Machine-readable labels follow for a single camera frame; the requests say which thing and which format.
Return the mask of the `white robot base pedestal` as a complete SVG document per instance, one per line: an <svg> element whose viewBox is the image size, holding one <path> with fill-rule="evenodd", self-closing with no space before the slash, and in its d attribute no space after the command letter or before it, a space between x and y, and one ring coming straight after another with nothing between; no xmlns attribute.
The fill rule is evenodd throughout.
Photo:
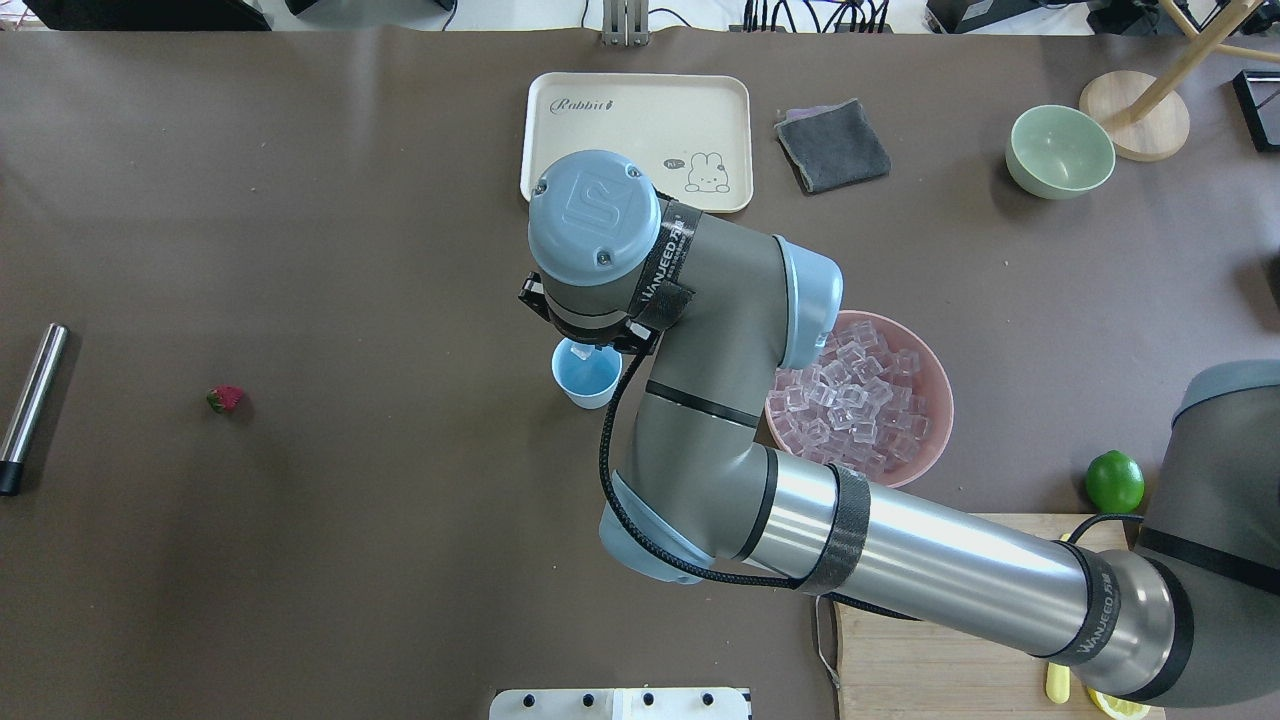
<svg viewBox="0 0 1280 720"><path fill-rule="evenodd" d="M508 689L489 719L753 719L749 689L733 687L616 687Z"/></svg>

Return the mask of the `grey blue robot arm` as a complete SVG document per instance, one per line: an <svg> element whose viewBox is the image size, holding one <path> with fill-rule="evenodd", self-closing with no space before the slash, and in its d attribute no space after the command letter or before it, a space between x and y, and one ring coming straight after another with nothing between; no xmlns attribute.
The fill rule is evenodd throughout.
<svg viewBox="0 0 1280 720"><path fill-rule="evenodd" d="M536 181L521 300L566 338L655 361L600 478L631 569L774 587L948 626L1164 707L1277 689L1277 361L1211 366L1171 423L1130 551L1042 539L754 439L778 369L815 361L828 258L657 191L588 150Z"/></svg>

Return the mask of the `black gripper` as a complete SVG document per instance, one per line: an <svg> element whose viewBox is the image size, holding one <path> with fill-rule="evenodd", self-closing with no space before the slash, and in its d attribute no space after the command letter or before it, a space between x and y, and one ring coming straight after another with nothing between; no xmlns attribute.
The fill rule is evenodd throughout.
<svg viewBox="0 0 1280 720"><path fill-rule="evenodd" d="M660 332L648 325L635 322L630 315L622 313L616 320L595 319L595 327L586 327L571 322L571 313L558 309L547 295L541 277L531 272L525 279L518 301L531 309L544 322L552 324L564 338L593 346L595 348L613 348L622 355L645 357L653 355L660 341Z"/></svg>

